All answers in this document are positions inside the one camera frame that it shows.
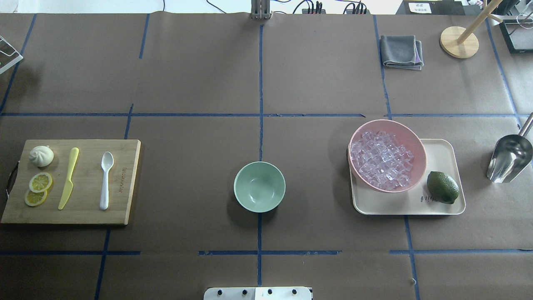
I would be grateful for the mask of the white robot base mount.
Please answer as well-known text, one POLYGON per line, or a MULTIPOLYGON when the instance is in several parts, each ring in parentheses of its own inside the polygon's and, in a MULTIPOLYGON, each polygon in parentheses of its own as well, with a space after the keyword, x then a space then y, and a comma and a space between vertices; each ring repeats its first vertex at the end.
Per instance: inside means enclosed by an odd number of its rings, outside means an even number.
POLYGON ((312 288, 280 287, 215 287, 208 288, 204 300, 312 300, 312 288))

